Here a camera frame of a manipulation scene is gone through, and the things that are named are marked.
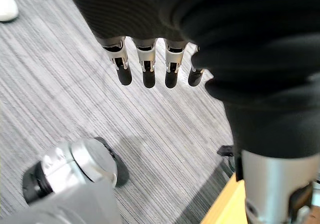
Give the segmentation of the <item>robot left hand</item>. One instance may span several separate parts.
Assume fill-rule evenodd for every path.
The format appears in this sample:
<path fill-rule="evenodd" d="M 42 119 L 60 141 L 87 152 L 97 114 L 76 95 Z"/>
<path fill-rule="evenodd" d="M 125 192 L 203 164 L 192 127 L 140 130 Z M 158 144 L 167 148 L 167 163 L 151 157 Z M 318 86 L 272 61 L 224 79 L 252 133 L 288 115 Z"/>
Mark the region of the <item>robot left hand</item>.
<path fill-rule="evenodd" d="M 250 224 L 292 224 L 320 165 L 320 0 L 73 0 L 98 41 L 199 47 L 223 102 Z"/>

